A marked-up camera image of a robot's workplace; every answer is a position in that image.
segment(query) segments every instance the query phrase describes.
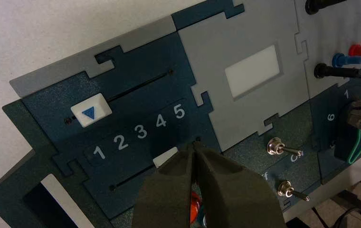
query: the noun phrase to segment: green wire loop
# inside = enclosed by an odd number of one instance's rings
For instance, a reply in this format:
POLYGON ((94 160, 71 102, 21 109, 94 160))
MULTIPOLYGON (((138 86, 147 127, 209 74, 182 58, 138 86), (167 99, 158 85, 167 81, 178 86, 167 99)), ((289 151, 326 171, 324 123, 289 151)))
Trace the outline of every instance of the green wire loop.
POLYGON ((350 156, 348 157, 348 160, 347 160, 350 165, 353 164, 358 159, 358 157, 361 155, 361 148, 360 148, 360 150, 357 151, 357 148, 358 148, 358 145, 360 145, 360 142, 361 142, 361 130, 358 129, 357 141, 355 142, 355 145, 352 148, 350 156))

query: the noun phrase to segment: metal toggle switch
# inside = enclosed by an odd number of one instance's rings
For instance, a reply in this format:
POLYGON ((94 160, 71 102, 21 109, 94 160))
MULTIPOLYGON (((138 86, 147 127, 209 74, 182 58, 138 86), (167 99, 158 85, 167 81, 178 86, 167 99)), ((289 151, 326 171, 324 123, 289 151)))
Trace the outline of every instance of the metal toggle switch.
POLYGON ((277 189, 277 193, 279 196, 285 196, 287 198, 291 196, 296 196, 302 200, 309 201, 309 196, 305 195, 301 192, 297 192, 294 190, 294 188, 291 186, 291 182, 288 180, 283 181, 277 189))
POLYGON ((292 155, 295 155, 297 157, 302 157, 302 155, 304 154, 303 151, 301 150, 296 150, 296 149, 291 149, 291 148, 287 148, 285 147, 285 144, 281 141, 280 138, 272 138, 269 143, 267 144, 267 152, 271 155, 280 155, 282 153, 288 152, 292 155))

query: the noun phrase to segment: white label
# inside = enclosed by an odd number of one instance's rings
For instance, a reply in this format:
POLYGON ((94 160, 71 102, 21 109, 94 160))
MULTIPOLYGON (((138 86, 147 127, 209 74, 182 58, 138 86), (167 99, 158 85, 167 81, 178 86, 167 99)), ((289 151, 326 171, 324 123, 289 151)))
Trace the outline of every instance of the white label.
POLYGON ((185 110, 181 109, 182 105, 178 104, 173 108, 173 111, 175 112, 176 118, 182 119, 185 116, 185 110))
POLYGON ((154 163, 155 167, 158 168, 158 167, 162 166, 169 158, 171 158, 177 152, 178 152, 178 148, 177 147, 172 147, 171 149, 169 149, 165 153, 163 153, 160 156, 154 158, 152 160, 152 162, 154 163))
POLYGON ((41 183, 78 228, 94 228, 90 220, 53 174, 46 176, 41 183))
POLYGON ((128 144, 123 145, 123 143, 124 143, 124 137, 123 137, 123 135, 117 135, 117 136, 114 138, 114 142, 117 143, 118 139, 120 140, 120 142, 119 142, 119 147, 118 147, 118 149, 119 149, 120 151, 129 146, 128 144))
POLYGON ((275 48, 269 46, 225 69, 233 98, 280 73, 275 48))
POLYGON ((99 154, 99 156, 101 156, 101 158, 102 159, 105 159, 105 155, 104 155, 104 153, 102 153, 102 150, 101 150, 101 148, 99 148, 99 146, 96 146, 95 147, 95 150, 94 150, 94 154, 99 154))
POLYGON ((144 130, 143 125, 137 125, 134 128, 134 130, 137 131, 138 133, 140 133, 140 135, 137 136, 137 138, 139 138, 139 139, 143 139, 147 136, 147 131, 144 130))
POLYGON ((162 118, 162 115, 159 114, 158 118, 157 118, 157 124, 155 126, 159 127, 159 126, 166 126, 166 121, 162 118))

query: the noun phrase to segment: blue connector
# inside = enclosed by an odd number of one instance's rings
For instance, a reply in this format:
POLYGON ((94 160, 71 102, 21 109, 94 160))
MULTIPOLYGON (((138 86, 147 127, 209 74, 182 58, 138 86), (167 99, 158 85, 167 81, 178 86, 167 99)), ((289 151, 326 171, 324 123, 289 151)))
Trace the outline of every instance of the blue connector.
POLYGON ((345 56, 342 53, 337 53, 334 55, 332 60, 333 67, 340 68, 349 64, 361 64, 361 56, 345 56))

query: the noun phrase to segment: blue triangle arrow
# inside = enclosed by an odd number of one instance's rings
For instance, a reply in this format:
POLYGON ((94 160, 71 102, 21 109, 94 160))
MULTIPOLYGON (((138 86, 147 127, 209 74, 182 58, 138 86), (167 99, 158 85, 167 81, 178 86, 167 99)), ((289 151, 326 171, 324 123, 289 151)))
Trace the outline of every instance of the blue triangle arrow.
POLYGON ((81 113, 90 117, 93 120, 95 119, 95 109, 93 106, 85 111, 82 111, 81 113))

